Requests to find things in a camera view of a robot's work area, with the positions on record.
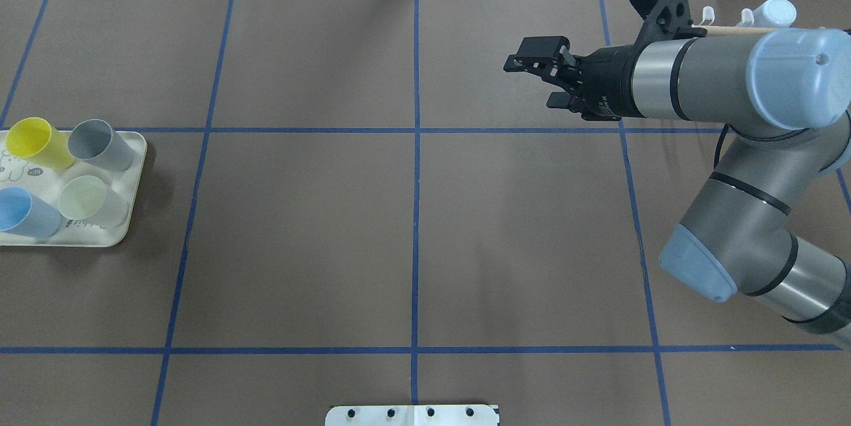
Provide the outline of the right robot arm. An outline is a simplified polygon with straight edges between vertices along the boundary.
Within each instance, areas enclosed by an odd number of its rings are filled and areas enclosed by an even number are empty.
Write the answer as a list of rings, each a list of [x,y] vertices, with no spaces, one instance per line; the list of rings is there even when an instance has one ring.
[[[715,302],[754,298],[849,349],[849,262],[785,229],[818,177],[849,160],[849,35],[705,27],[641,33],[573,56],[567,38],[527,37],[503,66],[557,87],[548,108],[584,120],[724,124],[733,141],[674,227],[662,269]]]

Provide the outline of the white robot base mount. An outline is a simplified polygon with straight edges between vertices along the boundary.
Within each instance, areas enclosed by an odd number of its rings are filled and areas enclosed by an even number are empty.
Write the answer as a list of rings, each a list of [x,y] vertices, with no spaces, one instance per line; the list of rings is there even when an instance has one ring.
[[[497,405],[341,405],[325,425],[501,425]]]

